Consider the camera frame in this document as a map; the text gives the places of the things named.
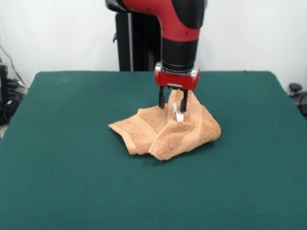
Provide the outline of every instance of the white object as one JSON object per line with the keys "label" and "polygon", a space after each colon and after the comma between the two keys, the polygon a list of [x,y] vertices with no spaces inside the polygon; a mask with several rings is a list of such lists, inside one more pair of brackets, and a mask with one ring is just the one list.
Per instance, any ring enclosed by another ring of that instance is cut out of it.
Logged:
{"label": "white object", "polygon": [[178,122],[183,122],[184,121],[184,115],[180,111],[180,106],[178,106],[177,103],[173,104],[173,113],[176,114],[176,119]]}

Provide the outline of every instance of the black cable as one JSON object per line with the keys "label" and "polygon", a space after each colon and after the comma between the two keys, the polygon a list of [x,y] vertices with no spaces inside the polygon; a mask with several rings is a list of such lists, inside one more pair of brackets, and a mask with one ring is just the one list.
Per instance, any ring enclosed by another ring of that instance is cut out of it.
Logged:
{"label": "black cable", "polygon": [[5,51],[5,49],[2,47],[1,44],[0,44],[0,49],[1,49],[1,50],[3,51],[3,53],[10,59],[12,69],[14,70],[14,72],[15,72],[15,74],[17,75],[17,77],[19,78],[19,80],[20,80],[24,85],[26,85],[25,82],[23,81],[23,79],[20,77],[20,75],[19,75],[18,72],[16,71],[15,66],[14,66],[14,63],[13,63],[12,57]]}
{"label": "black cable", "polygon": [[0,126],[9,124],[18,106],[24,98],[20,92],[24,86],[17,79],[7,78],[7,67],[0,65],[1,100],[0,100]]}

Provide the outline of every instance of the green felt surface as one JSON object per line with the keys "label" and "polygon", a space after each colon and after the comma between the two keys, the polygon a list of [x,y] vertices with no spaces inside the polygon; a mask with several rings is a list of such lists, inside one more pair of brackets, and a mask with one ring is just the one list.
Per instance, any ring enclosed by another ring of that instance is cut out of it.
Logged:
{"label": "green felt surface", "polygon": [[307,123],[276,77],[195,94],[221,137],[158,161],[107,127],[157,105],[153,73],[39,73],[0,142],[0,229],[307,229]]}

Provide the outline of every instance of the folded towel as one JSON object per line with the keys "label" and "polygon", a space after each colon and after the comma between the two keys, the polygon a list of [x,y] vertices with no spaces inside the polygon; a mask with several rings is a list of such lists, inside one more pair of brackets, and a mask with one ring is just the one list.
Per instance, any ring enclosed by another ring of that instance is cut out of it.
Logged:
{"label": "folded towel", "polygon": [[217,140],[221,135],[219,124],[192,91],[184,121],[177,121],[173,104],[180,104],[182,98],[182,91],[173,90],[164,109],[139,109],[136,115],[109,127],[122,136],[129,154],[150,153],[161,161]]}

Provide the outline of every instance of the black stand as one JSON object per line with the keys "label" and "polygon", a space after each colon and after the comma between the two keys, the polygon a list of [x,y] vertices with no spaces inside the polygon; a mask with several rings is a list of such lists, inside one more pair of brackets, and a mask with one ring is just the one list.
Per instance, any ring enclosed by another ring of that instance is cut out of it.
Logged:
{"label": "black stand", "polygon": [[120,71],[153,71],[161,60],[161,31],[155,16],[140,13],[116,15]]}

